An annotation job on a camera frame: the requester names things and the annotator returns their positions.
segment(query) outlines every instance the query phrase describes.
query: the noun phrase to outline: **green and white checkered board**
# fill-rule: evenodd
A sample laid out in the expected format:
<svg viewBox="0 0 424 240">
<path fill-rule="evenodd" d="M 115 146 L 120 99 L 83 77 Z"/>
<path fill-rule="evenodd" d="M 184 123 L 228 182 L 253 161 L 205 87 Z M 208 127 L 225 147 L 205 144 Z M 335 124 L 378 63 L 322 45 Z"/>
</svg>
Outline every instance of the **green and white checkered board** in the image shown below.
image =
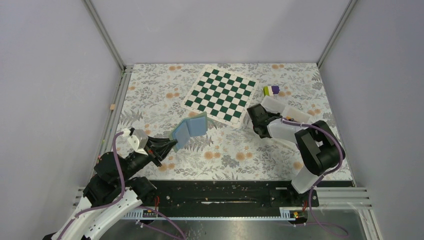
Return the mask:
<svg viewBox="0 0 424 240">
<path fill-rule="evenodd" d="M 238 128 L 257 86 L 248 77 L 206 65 L 181 106 L 195 113 L 207 112 L 209 118 Z"/>
</svg>

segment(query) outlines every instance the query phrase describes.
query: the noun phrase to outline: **gray wall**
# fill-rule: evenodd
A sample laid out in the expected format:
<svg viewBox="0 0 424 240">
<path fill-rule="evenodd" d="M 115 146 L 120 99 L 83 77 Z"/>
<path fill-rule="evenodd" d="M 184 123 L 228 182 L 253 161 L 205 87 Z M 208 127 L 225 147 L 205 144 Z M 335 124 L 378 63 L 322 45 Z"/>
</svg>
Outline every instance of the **gray wall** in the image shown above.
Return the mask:
<svg viewBox="0 0 424 240">
<path fill-rule="evenodd" d="M 349 0 L 93 0 L 126 64 L 316 62 Z"/>
<path fill-rule="evenodd" d="M 359 1 L 321 73 L 386 240 L 424 239 L 424 1 Z"/>
<path fill-rule="evenodd" d="M 1 1 L 0 239 L 42 239 L 69 217 L 119 74 L 81 1 Z"/>
</svg>

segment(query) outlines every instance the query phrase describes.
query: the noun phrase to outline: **table surface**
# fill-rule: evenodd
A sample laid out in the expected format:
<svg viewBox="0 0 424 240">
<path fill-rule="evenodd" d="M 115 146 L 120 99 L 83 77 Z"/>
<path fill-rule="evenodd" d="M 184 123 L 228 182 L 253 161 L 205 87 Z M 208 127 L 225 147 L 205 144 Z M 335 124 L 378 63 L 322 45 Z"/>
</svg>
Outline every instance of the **table surface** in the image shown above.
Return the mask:
<svg viewBox="0 0 424 240">
<path fill-rule="evenodd" d="M 311 122 L 324 120 L 340 139 L 321 76 L 315 63 L 212 64 L 238 72 L 258 82 L 251 106 L 264 98 L 264 86 L 279 86 L 274 98 L 312 115 Z M 117 131 L 134 127 L 149 136 L 168 138 L 186 117 L 195 116 L 180 106 L 204 64 L 134 65 Z M 171 151 L 161 167 L 153 163 L 136 176 L 151 180 L 291 180 L 303 161 L 294 145 L 272 138 L 259 138 L 246 114 L 240 128 L 215 121 L 207 135 L 192 137 L 185 149 Z M 116 142 L 126 157 L 132 149 L 123 138 Z M 352 180 L 347 164 L 325 180 Z"/>
</svg>

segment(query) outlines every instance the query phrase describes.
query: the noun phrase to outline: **metal floor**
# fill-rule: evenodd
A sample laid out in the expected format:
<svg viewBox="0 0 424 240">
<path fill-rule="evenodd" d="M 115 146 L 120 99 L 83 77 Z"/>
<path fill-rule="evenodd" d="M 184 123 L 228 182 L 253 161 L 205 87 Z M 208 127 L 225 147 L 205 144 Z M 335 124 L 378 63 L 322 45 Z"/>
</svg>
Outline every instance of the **metal floor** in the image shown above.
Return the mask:
<svg viewBox="0 0 424 240">
<path fill-rule="evenodd" d="M 321 222 L 338 224 L 349 231 L 350 240 L 367 239 L 359 215 L 355 210 L 324 210 L 314 211 Z M 242 221 L 242 220 L 190 220 L 175 222 L 187 235 L 188 240 L 286 240 L 286 239 L 320 239 L 339 240 L 340 238 L 320 226 L 281 226 L 286 221 Z M 152 226 L 165 230 L 175 236 L 178 231 L 167 221 L 155 221 Z M 330 228 L 337 234 L 344 234 L 334 227 Z M 101 240 L 172 240 L 171 237 L 148 228 L 140 228 L 133 220 L 120 220 L 112 226 Z"/>
</svg>

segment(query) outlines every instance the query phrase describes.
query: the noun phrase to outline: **blue sponge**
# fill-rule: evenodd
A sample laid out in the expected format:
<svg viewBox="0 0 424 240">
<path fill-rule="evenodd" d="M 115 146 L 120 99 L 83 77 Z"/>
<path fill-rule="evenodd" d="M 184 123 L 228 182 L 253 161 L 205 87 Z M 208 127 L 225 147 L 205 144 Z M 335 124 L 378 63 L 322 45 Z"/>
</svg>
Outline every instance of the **blue sponge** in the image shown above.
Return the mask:
<svg viewBox="0 0 424 240">
<path fill-rule="evenodd" d="M 187 119 L 187 127 L 190 137 L 198 137 L 206 134 L 206 116 Z"/>
<path fill-rule="evenodd" d="M 183 120 L 183 122 L 172 132 L 172 138 L 178 141 L 175 145 L 177 151 L 184 148 L 190 140 L 187 120 Z"/>
</svg>

